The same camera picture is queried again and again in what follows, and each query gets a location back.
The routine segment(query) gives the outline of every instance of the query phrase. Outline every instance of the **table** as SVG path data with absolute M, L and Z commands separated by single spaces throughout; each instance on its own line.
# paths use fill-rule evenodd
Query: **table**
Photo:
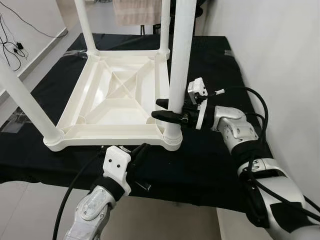
M 99 50 L 154 50 L 160 46 L 159 35 L 94 34 L 94 39 Z M 172 49 L 172 36 L 169 43 Z M 86 46 L 81 34 L 68 49 L 72 54 L 63 56 L 31 92 L 54 124 L 57 124 L 86 63 L 85 55 L 74 50 L 83 49 Z M 209 93 L 244 85 L 225 37 L 193 38 L 188 82 L 198 77 L 203 77 Z M 216 96 L 209 99 L 208 104 L 254 111 L 245 91 Z M 257 131 L 260 130 L 256 117 L 248 117 L 248 120 Z M 182 133 L 183 142 L 178 151 L 169 152 L 161 146 L 150 148 L 136 178 L 151 184 L 151 188 L 145 191 L 133 184 L 131 196 L 246 212 L 237 169 L 221 134 L 193 129 L 183 129 Z M 33 124 L 26 122 L 18 133 L 0 132 L 0 183 L 18 180 L 66 187 L 99 149 L 100 146 L 70 146 L 60 152 L 51 152 Z M 103 172 L 103 160 L 103 157 L 97 159 L 75 187 L 89 189 Z

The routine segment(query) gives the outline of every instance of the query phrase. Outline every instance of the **white plastic leg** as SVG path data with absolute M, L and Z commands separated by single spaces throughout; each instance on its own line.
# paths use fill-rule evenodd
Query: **white plastic leg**
M 161 35 L 160 49 L 162 54 L 166 54 L 166 59 L 169 59 L 169 27 L 170 27 L 170 0 L 162 0 L 161 5 Z
M 86 12 L 85 0 L 74 0 L 76 10 L 78 12 L 78 17 L 80 20 L 85 44 L 87 47 L 87 54 L 88 55 L 99 55 L 97 51 L 96 44 L 94 41 L 94 37 L 92 36 L 92 32 L 89 25 L 89 20 Z
M 46 145 L 59 143 L 64 136 L 63 131 L 55 127 L 20 79 L 3 63 L 0 63 L 0 73 L 0 85 L 40 131 L 44 137 L 44 143 Z
M 185 101 L 196 3 L 197 0 L 176 1 L 168 106 L 175 113 L 181 113 Z M 167 144 L 180 147 L 177 145 L 182 142 L 179 124 L 167 123 L 163 136 Z

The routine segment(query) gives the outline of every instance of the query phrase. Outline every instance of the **towel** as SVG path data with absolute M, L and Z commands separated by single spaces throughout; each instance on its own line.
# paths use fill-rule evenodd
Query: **towel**
M 113 0 L 116 23 L 127 25 L 155 25 L 161 22 L 162 0 Z

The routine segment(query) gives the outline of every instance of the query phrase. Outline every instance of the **power cord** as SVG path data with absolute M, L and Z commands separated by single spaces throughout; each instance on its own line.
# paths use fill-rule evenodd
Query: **power cord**
M 8 7 L 7 5 L 5 5 L 2 1 L 0 1 L 0 4 L 2 6 L 4 6 L 5 8 L 9 9 L 11 12 L 13 12 L 22 22 L 24 22 L 25 24 L 29 25 L 30 27 L 32 27 L 34 30 L 36 30 L 38 33 L 41 33 L 49 38 L 63 38 L 64 36 L 66 36 L 68 34 L 68 32 L 66 32 L 65 34 L 63 35 L 60 35 L 60 36 L 51 36 L 43 31 L 40 31 L 39 29 L 37 29 L 35 26 L 33 26 L 31 23 L 27 22 L 26 20 L 24 20 L 16 11 L 14 11 L 12 8 Z
M 259 136 L 259 139 L 258 141 L 260 143 L 262 143 L 262 139 L 266 136 L 266 130 L 267 130 L 267 125 L 268 125 L 268 120 L 269 120 L 269 112 L 268 112 L 268 107 L 267 107 L 267 104 L 265 102 L 265 100 L 263 99 L 263 97 L 258 93 L 256 92 L 255 90 L 249 88 L 249 87 L 245 87 L 245 86 L 232 86 L 232 87 L 229 87 L 229 88 L 224 88 L 224 89 L 221 89 L 221 90 L 218 90 L 218 91 L 215 91 L 215 93 L 207 96 L 208 98 L 209 97 L 213 97 L 213 96 L 216 96 L 216 95 L 219 95 L 219 94 L 224 94 L 226 92 L 229 92 L 230 90 L 246 90 L 248 92 L 251 92 L 253 93 L 261 102 L 262 106 L 263 106 L 263 110 L 264 110 L 264 124 L 262 124 L 262 131 L 261 131 L 261 135 Z M 274 191 L 270 190 L 269 188 L 267 188 L 266 186 L 264 186 L 263 184 L 261 184 L 254 176 L 253 172 L 252 172 L 252 167 L 253 167 L 253 163 L 254 163 L 254 160 L 255 160 L 255 156 L 252 155 L 251 159 L 249 160 L 249 163 L 248 163 L 248 168 L 247 168 L 247 173 L 248 173 L 248 176 L 249 178 L 251 179 L 251 181 L 257 186 L 259 187 L 260 189 L 262 189 L 263 191 L 265 191 L 267 194 L 269 194 L 270 196 L 274 197 L 275 199 L 279 200 L 280 202 L 286 204 L 287 206 L 289 206 L 290 208 L 320 222 L 320 216 L 319 215 L 316 215 L 314 214 L 313 212 L 311 211 L 308 211 L 306 209 L 304 209 L 303 207 L 300 207 L 300 206 L 297 206 L 295 204 L 293 204 L 291 201 L 285 199 L 284 197 L 276 194 Z M 308 199 L 307 197 L 305 197 L 305 200 L 307 203 L 309 203 L 312 207 L 314 207 L 317 211 L 320 212 L 320 207 L 317 206 L 314 202 L 312 202 L 310 199 Z
M 10 65 L 8 56 L 7 56 L 7 54 L 6 54 L 6 51 L 7 51 L 8 53 L 12 54 L 12 55 L 17 59 L 17 61 L 18 61 L 18 67 L 13 70 L 14 72 L 16 72 L 16 71 L 18 71 L 18 70 L 21 68 L 21 61 L 20 61 L 20 59 L 19 59 L 19 57 L 18 57 L 17 55 L 19 55 L 19 56 L 21 56 L 21 57 L 25 57 L 26 55 L 25 55 L 24 52 L 22 52 L 21 50 L 20 50 L 20 52 L 21 52 L 22 54 L 19 54 L 19 53 L 18 53 L 18 49 L 16 49 L 16 48 L 13 49 L 13 52 L 10 51 L 10 50 L 7 48 L 7 46 L 6 46 L 7 44 L 12 44 L 12 45 L 14 45 L 15 47 L 17 47 L 17 46 L 16 46 L 13 42 L 8 41 L 8 36 L 7 36 L 7 33 L 6 33 L 5 28 L 4 28 L 4 26 L 3 26 L 3 21 L 4 21 L 4 20 L 3 20 L 2 14 L 0 14 L 0 25 L 1 25 L 1 28 L 2 28 L 2 30 L 3 30 L 4 36 L 5 36 L 5 41 L 4 41 L 4 40 L 2 39 L 2 37 L 0 36 L 0 41 L 1 41 L 0 44 L 2 44 L 3 54 L 4 54 L 5 59 L 6 59 L 8 65 L 9 65 L 10 67 L 11 67 L 11 65 Z
M 13 38 L 13 41 L 16 43 L 17 40 L 16 40 L 16 38 L 15 38 L 15 35 L 10 31 L 9 27 L 7 26 L 7 24 L 6 24 L 6 22 L 5 22 L 5 19 L 4 19 L 3 15 L 2 15 L 2 13 L 0 13 L 0 17 L 1 17 L 1 19 L 2 19 L 3 24 L 5 25 L 6 29 L 7 29 L 7 30 L 9 31 L 9 33 L 11 34 L 11 36 L 12 36 L 12 38 Z
M 264 116 L 262 116 L 261 114 L 259 114 L 259 113 L 255 113 L 255 112 L 245 112 L 244 113 L 246 116 L 256 116 L 256 117 L 258 117 L 258 118 L 260 118 L 261 120 L 262 120 L 262 125 L 264 125 L 265 124 L 265 117 Z
M 57 240 L 58 237 L 58 230 L 59 230 L 59 224 L 61 221 L 61 217 L 62 217 L 62 213 L 65 209 L 67 200 L 70 196 L 70 193 L 72 191 L 72 189 L 74 189 L 75 183 L 77 182 L 78 178 L 84 173 L 84 171 L 98 158 L 101 156 L 102 153 L 105 152 L 105 147 L 102 146 L 101 149 L 99 150 L 99 152 L 92 157 L 82 168 L 81 170 L 77 173 L 77 175 L 74 177 L 74 179 L 72 180 L 72 182 L 69 185 L 68 190 L 65 192 L 64 197 L 62 199 L 62 202 L 60 204 L 60 208 L 59 211 L 56 215 L 56 219 L 55 219 L 55 224 L 54 224 L 54 230 L 53 230 L 53 235 L 52 235 L 52 240 Z

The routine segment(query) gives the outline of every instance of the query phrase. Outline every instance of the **plug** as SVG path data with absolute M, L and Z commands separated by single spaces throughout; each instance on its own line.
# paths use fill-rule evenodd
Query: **plug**
M 21 42 L 16 42 L 16 46 L 18 47 L 19 50 L 24 49 L 24 46 L 22 46 Z

